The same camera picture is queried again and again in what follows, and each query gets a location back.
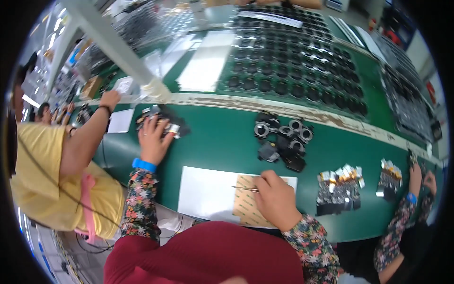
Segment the woman's left hand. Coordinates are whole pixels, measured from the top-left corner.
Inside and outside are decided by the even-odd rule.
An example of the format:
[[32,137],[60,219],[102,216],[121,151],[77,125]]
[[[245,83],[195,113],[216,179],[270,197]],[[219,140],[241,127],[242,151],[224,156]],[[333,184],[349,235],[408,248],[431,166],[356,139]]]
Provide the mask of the woman's left hand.
[[140,147],[142,148],[140,159],[155,166],[159,165],[159,163],[163,160],[167,149],[173,140],[173,136],[175,135],[174,133],[169,132],[163,139],[161,139],[168,120],[164,120],[160,124],[156,125],[157,121],[157,115],[155,115],[151,120],[147,117],[138,134]]

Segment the black bracelet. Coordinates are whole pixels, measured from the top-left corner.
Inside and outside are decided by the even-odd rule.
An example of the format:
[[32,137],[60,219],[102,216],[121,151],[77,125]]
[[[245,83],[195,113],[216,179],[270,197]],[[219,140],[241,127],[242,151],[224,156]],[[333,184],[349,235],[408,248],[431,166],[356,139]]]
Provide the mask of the black bracelet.
[[110,111],[110,108],[106,105],[100,105],[100,106],[98,106],[97,109],[100,109],[100,108],[106,109],[109,112],[109,118],[110,118],[110,116],[112,115],[112,111]]

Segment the white paper sheet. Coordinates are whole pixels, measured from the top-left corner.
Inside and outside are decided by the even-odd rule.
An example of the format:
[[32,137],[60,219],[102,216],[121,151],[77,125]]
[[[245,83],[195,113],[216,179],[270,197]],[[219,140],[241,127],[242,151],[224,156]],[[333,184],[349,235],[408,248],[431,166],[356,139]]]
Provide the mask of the white paper sheet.
[[134,109],[113,112],[107,133],[126,133],[133,120]]
[[[236,191],[232,186],[237,184],[239,174],[183,166],[177,211],[206,220],[238,224],[240,218],[232,215]],[[298,178],[285,178],[296,191]]]

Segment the white label strip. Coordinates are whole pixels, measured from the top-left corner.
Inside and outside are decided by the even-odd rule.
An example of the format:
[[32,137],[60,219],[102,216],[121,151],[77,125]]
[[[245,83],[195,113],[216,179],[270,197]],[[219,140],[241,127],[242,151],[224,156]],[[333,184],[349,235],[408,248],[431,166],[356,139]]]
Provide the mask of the white label strip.
[[301,28],[303,22],[297,21],[294,19],[282,17],[279,15],[262,13],[262,12],[251,12],[251,11],[242,11],[238,13],[238,17],[247,17],[247,18],[254,18],[259,20],[266,20],[270,22],[275,22],[278,24],[289,25],[294,28]]

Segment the cardboard box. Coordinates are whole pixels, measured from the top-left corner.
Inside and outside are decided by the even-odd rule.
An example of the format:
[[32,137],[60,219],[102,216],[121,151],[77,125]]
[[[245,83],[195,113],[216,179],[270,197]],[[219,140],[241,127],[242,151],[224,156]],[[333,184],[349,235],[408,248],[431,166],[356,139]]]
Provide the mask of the cardboard box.
[[101,83],[103,82],[103,78],[99,76],[94,76],[88,80],[85,84],[82,92],[80,93],[81,100],[91,100],[96,94],[96,91],[99,89]]

